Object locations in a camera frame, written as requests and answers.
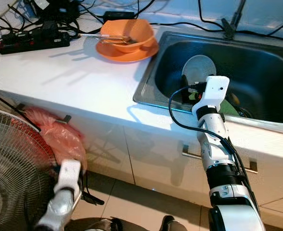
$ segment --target red plastic bag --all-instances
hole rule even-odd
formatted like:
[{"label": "red plastic bag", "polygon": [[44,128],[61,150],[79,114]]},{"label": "red plastic bag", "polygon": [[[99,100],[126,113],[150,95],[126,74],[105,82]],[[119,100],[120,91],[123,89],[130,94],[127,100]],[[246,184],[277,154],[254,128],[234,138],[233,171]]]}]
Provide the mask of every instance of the red plastic bag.
[{"label": "red plastic bag", "polygon": [[57,163],[63,159],[75,159],[87,169],[86,151],[80,132],[67,124],[56,122],[55,115],[35,107],[25,110],[25,115],[41,129],[41,136],[55,153]]}]

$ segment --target tile floor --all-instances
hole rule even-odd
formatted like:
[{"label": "tile floor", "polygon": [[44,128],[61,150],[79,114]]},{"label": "tile floor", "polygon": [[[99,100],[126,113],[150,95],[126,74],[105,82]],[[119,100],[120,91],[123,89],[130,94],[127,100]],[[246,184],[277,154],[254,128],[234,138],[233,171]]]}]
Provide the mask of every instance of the tile floor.
[{"label": "tile floor", "polygon": [[[101,218],[117,217],[124,231],[159,231],[167,214],[174,216],[188,231],[208,231],[208,208],[159,192],[147,190],[97,173],[89,173],[91,193],[104,205],[80,201],[66,231],[84,231]],[[282,231],[267,226],[267,231]]]}]

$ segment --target cabinet handle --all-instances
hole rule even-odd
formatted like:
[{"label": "cabinet handle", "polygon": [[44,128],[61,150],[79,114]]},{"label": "cabinet handle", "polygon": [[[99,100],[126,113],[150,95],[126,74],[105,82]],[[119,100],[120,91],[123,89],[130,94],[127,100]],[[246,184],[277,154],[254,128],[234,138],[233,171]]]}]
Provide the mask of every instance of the cabinet handle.
[{"label": "cabinet handle", "polygon": [[202,159],[200,155],[189,153],[188,152],[188,145],[183,145],[182,155],[187,156],[187,157],[191,157],[191,158],[195,158],[195,159],[199,159],[199,160]]},{"label": "cabinet handle", "polygon": [[[194,159],[198,159],[201,160],[202,157],[200,155],[196,155],[193,153],[189,153],[188,152],[188,145],[183,145],[183,150],[182,150],[182,155],[187,156],[187,157],[191,157]],[[255,161],[249,161],[249,167],[245,167],[247,172],[251,172],[254,174],[258,174],[258,164]]]}]

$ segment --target orange plate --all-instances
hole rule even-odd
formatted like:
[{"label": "orange plate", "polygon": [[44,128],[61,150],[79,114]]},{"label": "orange plate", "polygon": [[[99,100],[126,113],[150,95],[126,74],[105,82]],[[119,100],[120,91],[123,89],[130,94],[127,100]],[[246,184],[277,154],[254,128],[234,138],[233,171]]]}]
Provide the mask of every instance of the orange plate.
[{"label": "orange plate", "polygon": [[98,42],[96,49],[100,55],[109,60],[117,62],[136,62],[156,54],[159,51],[159,45],[154,39],[153,43],[149,46],[143,46],[133,53],[122,53],[112,44]]}]

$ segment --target power adapter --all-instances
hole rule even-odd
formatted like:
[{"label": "power adapter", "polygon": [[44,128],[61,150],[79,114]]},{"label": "power adapter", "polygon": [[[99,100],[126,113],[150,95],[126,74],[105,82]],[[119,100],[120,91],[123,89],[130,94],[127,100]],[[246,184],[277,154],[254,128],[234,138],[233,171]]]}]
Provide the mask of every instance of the power adapter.
[{"label": "power adapter", "polygon": [[106,11],[102,16],[104,23],[108,20],[133,19],[134,12]]}]

